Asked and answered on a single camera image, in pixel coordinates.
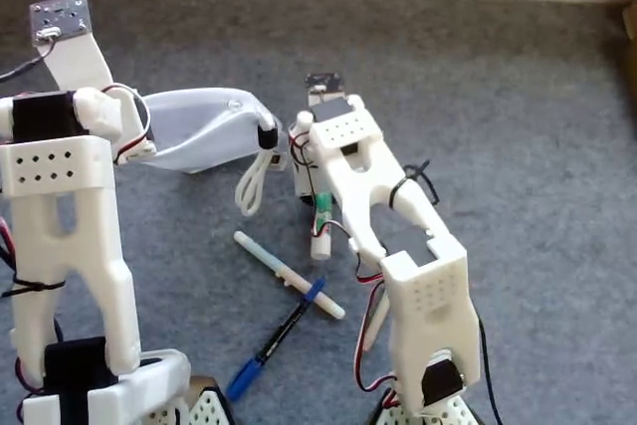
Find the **blue pen cap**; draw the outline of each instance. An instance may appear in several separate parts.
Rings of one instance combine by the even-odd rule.
[[[243,366],[239,373],[235,376],[235,378],[230,382],[228,386],[228,390],[226,391],[226,396],[228,400],[234,402],[239,400],[243,393],[248,389],[252,381],[257,378],[259,373],[261,373],[261,368],[263,364],[259,362],[256,358],[250,359]]]

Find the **marker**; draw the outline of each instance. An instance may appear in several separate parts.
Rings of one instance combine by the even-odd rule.
[[[315,206],[315,223],[312,226],[313,230],[320,231],[321,226],[331,219],[331,193],[317,193],[315,195]],[[312,236],[310,256],[317,261],[326,261],[331,256],[329,226],[325,226],[319,236]]]
[[[272,270],[276,277],[282,278],[284,286],[291,285],[302,294],[306,294],[312,287],[308,281],[293,271],[279,258],[263,249],[261,245],[247,236],[243,231],[236,231],[234,238],[241,247]],[[345,310],[324,293],[318,293],[314,302],[335,319],[345,317]]]
[[[236,401],[244,394],[250,384],[255,378],[259,376],[263,366],[272,357],[275,350],[281,345],[284,338],[290,333],[292,327],[294,327],[299,319],[306,313],[310,304],[317,298],[317,294],[325,285],[325,279],[320,278],[314,284],[310,290],[303,296],[299,305],[295,307],[288,318],[277,328],[275,333],[272,334],[266,344],[259,350],[257,355],[248,360],[246,364],[239,370],[239,373],[232,379],[228,386],[226,396],[230,401]]]

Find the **white marker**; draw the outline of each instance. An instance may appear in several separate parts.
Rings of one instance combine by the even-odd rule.
[[[299,274],[295,273],[279,258],[263,249],[244,232],[236,231],[234,238],[240,246],[271,269],[275,273],[275,276],[283,279],[284,286],[292,286],[302,294],[305,294],[312,287],[312,284],[299,276]],[[345,310],[324,293],[318,293],[315,298],[315,304],[335,319],[342,319],[345,317]]]

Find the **pen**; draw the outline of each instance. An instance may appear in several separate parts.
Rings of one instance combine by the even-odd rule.
[[[312,285],[297,272],[288,267],[279,258],[266,251],[243,231],[236,231],[234,238],[237,244],[265,264],[268,269],[275,273],[276,277],[283,279],[284,286],[290,285],[302,294],[305,294],[312,287]],[[330,314],[333,318],[342,319],[345,317],[345,310],[325,293],[318,293],[314,301],[317,306]]]
[[[310,290],[303,296],[299,304],[295,307],[292,313],[288,316],[284,322],[279,325],[275,333],[273,333],[266,344],[259,350],[259,352],[239,370],[239,373],[232,379],[226,396],[230,401],[235,401],[241,398],[243,393],[248,389],[250,384],[255,378],[259,376],[263,366],[270,359],[277,347],[281,345],[281,342],[286,338],[286,335],[290,333],[292,327],[299,321],[302,315],[308,310],[310,304],[313,302],[317,294],[325,285],[325,279],[320,278],[314,284]]]

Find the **blue marker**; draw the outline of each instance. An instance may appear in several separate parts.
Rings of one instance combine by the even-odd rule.
[[[312,284],[312,288],[308,291],[307,294],[303,296],[299,305],[295,307],[292,313],[288,316],[288,318],[277,328],[275,333],[272,334],[270,339],[266,342],[259,353],[255,355],[253,358],[248,360],[246,364],[243,366],[239,373],[233,378],[232,382],[228,386],[228,391],[226,392],[226,396],[229,400],[235,401],[238,400],[241,395],[247,390],[252,381],[259,376],[263,366],[270,359],[275,350],[286,335],[290,333],[292,327],[299,321],[301,316],[306,313],[310,304],[314,301],[317,294],[325,285],[325,279],[320,278],[314,284]]]

